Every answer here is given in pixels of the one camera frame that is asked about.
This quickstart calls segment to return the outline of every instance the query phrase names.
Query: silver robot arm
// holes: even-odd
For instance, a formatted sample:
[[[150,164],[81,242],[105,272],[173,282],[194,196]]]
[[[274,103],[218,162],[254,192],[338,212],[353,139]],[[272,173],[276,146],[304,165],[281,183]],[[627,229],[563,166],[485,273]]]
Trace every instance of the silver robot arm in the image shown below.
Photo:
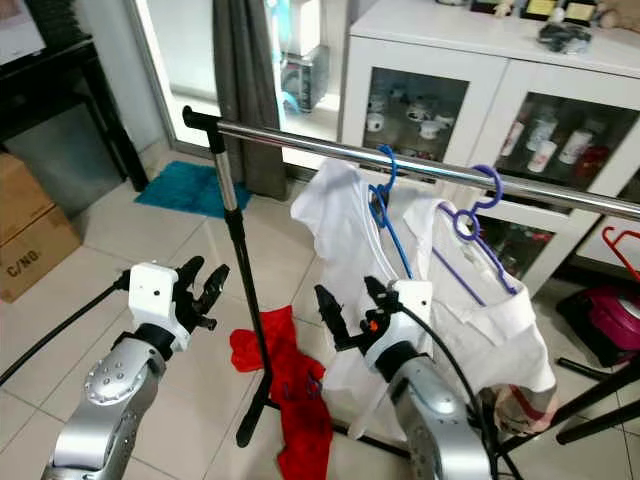
[[[349,336],[341,307],[321,285],[316,296],[323,321],[338,351],[358,348],[367,366],[389,384],[387,393],[398,423],[407,436],[414,477],[425,480],[488,480],[489,456],[469,425],[464,400],[417,349],[427,345],[425,332],[397,308],[385,308],[387,298],[420,318],[429,317],[430,282],[399,280],[386,289],[372,277],[367,290],[378,305],[360,324],[363,333]]]
[[[137,329],[123,333],[87,374],[80,404],[58,436],[42,480],[122,478],[166,362],[188,348],[195,327],[215,328],[216,321],[204,315],[229,268],[216,269],[195,300],[188,288],[203,263],[194,257],[177,270],[150,263],[131,269],[129,308]]]

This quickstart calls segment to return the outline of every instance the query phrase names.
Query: white shirt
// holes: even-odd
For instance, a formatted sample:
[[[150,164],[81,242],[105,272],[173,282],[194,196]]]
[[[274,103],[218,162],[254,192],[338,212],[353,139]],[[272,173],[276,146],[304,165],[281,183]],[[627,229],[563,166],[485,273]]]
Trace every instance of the white shirt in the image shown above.
[[[314,235],[318,256],[325,260],[320,283],[342,304],[352,335],[375,307],[364,276],[382,283],[407,278],[390,236],[378,228],[369,211],[368,184],[346,162],[327,159],[291,207],[291,215]],[[407,254],[415,279],[433,284],[428,322],[442,337],[467,376],[474,393],[484,387],[513,384],[535,392],[555,385],[547,349],[535,324],[526,287],[506,275],[517,293],[498,281],[495,267],[474,243],[461,241],[451,218],[437,209],[443,200],[418,190],[396,186],[391,191],[389,218]],[[484,301],[481,306],[434,256],[435,247]],[[435,348],[434,361],[452,385],[459,385],[444,355]],[[362,411],[384,389],[384,380],[370,372],[358,350],[336,354],[327,369],[326,390],[349,390]],[[388,400],[376,417],[401,438]]]

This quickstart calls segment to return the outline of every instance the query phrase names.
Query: red towel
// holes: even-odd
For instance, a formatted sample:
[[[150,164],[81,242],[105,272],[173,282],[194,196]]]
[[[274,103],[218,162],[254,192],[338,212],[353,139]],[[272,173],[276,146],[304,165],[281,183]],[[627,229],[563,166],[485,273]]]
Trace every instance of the red towel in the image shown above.
[[[260,314],[273,367],[271,399],[280,405],[285,442],[278,455],[285,480],[323,480],[327,476],[331,417],[320,395],[324,367],[298,350],[291,306]],[[240,372],[262,368],[255,333],[234,330],[231,363]]]

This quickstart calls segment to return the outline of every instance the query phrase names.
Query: red hanger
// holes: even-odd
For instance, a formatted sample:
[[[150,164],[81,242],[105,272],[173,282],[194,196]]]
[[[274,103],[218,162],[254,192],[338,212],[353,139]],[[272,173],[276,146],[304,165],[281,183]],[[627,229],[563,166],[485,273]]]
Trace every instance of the red hanger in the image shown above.
[[[627,235],[640,238],[640,232],[634,232],[633,230],[625,230],[620,235],[618,235],[618,238],[611,241],[609,237],[607,237],[607,233],[612,230],[615,230],[615,227],[605,227],[602,229],[602,239],[604,240],[604,243],[606,243],[609,246],[609,248],[613,250],[613,253],[616,254],[616,256],[620,259],[620,261],[624,263],[624,266],[627,267],[627,270],[629,270],[631,275],[633,275],[633,278],[635,278],[638,282],[640,282],[640,274],[633,267],[633,265],[631,265],[631,262],[629,262],[629,260],[627,260],[626,257],[622,253],[620,253],[617,246],[620,240],[622,240],[622,238]]]

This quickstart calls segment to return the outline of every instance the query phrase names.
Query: tiled floor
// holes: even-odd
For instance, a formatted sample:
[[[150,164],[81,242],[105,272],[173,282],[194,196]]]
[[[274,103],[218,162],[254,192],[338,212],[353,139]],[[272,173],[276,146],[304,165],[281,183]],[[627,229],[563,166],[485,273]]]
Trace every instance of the tiled floor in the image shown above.
[[[192,160],[163,154],[153,171],[172,159]],[[292,196],[301,188],[294,184]],[[133,203],[135,196],[129,184],[123,184],[90,207],[75,221],[84,245],[16,302],[0,304],[0,368],[6,368],[132,262],[155,259],[178,265],[195,254],[205,256],[208,270],[227,262],[232,275],[213,310],[218,328],[213,333],[197,332],[190,350],[170,362],[158,397],[142,422],[125,478],[280,478],[275,457],[282,448],[282,436],[276,411],[265,411],[247,448],[235,445],[236,428],[259,376],[237,373],[229,361],[229,334],[247,327],[249,316],[224,222],[138,205]],[[311,290],[322,265],[314,256],[310,234],[289,218],[288,203],[264,198],[251,200],[245,226],[261,306],[270,309],[292,303],[301,348],[328,362],[332,353]],[[574,288],[552,282],[534,303],[553,357],[589,362],[591,358],[553,310],[555,302]],[[130,325],[126,296],[113,295],[0,390],[0,478],[40,478],[62,422],[77,404],[85,373]],[[592,384],[567,371],[556,373],[563,400]],[[585,415],[593,417],[639,396],[640,386],[628,387]],[[340,399],[330,398],[328,403],[335,416],[348,418],[349,409]],[[514,460],[527,480],[640,480],[640,422],[564,447],[550,432],[516,451]],[[406,462],[393,455],[336,435],[328,477],[401,479],[409,478],[409,470]]]

